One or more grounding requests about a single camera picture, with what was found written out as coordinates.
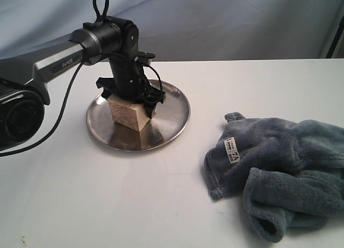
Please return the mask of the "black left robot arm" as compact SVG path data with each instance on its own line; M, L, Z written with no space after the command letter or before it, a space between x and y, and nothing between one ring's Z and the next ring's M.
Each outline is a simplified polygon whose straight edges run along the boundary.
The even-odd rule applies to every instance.
M51 102L47 84L74 68L108 60L111 78L99 78L98 88L108 98L116 94L134 104L143 104L148 116L166 93L153 87L144 68L154 54L138 50L139 30L134 22L98 16L84 23L68 41L1 60L1 156L26 151L23 143L40 128L45 107Z

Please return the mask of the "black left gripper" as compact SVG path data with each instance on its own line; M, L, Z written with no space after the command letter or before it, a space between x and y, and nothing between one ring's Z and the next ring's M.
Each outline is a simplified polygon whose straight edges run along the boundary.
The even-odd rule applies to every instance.
M108 99L115 94L121 99L144 104L147 116L152 118L156 113L156 104L164 102L165 92L161 78L158 78L159 88L150 84L144 67L152 69L156 75L157 71L151 65L137 63L134 58L129 59L125 54L108 53L108 56L113 77L100 77L96 81L97 88L103 89L101 96Z

